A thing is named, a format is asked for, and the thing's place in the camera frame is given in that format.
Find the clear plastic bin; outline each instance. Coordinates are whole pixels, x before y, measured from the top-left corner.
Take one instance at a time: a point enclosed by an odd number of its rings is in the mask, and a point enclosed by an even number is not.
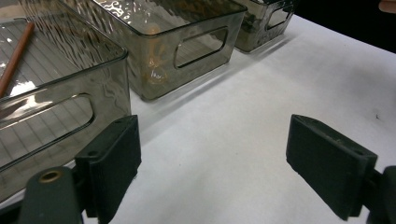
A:
[[[161,97],[230,61],[247,10],[231,0],[64,0],[129,50],[131,88]]]
[[[247,7],[235,46],[254,49],[283,35],[297,7],[297,0],[235,0]]]
[[[21,5],[35,30],[10,95],[0,99],[0,202],[131,114],[126,49],[59,1]],[[0,64],[7,65],[25,26],[25,19],[0,24]]]

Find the bin handle cutout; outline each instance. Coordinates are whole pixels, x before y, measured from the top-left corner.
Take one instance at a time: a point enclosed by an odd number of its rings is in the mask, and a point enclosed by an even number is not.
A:
[[[278,25],[284,23],[285,21],[287,21],[288,18],[290,17],[292,9],[293,9],[293,5],[286,6],[286,7],[280,7],[277,10],[274,10],[271,13],[270,20],[268,21],[268,23],[266,25],[266,30],[267,31],[271,30],[271,29],[277,27]]]
[[[55,117],[59,122],[53,122],[52,119]],[[93,122],[94,117],[90,95],[87,94],[74,95],[61,102],[44,104],[34,110],[32,114],[27,113],[19,116],[17,122],[0,128],[0,133],[15,133],[16,141],[18,140],[17,145],[5,146],[2,144],[3,148],[0,150],[5,150],[4,153],[7,152],[10,158],[9,161],[3,158],[0,163],[0,172],[86,128]],[[33,124],[38,121],[42,125],[34,126]],[[23,130],[23,133],[16,133],[17,130]],[[50,133],[50,137],[44,136],[44,133]]]
[[[223,26],[182,39],[175,51],[174,67],[176,69],[183,68],[221,51],[227,37],[228,28]]]

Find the pencil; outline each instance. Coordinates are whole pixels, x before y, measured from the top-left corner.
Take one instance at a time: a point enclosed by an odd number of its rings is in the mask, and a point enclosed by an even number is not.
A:
[[[35,24],[33,22],[28,22],[23,34],[21,36],[20,41],[17,44],[14,52],[9,59],[6,69],[4,70],[3,75],[0,78],[0,98],[2,98],[7,89],[8,85],[14,76],[15,70],[17,69],[18,62],[21,59],[24,49],[26,48],[27,43],[29,42],[29,38],[35,29]]]

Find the white surface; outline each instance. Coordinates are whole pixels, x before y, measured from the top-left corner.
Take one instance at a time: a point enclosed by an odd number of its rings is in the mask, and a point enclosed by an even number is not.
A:
[[[143,162],[112,223],[345,223],[286,162],[291,114],[372,150],[378,171],[396,164],[396,55],[297,16],[271,49],[131,97]]]

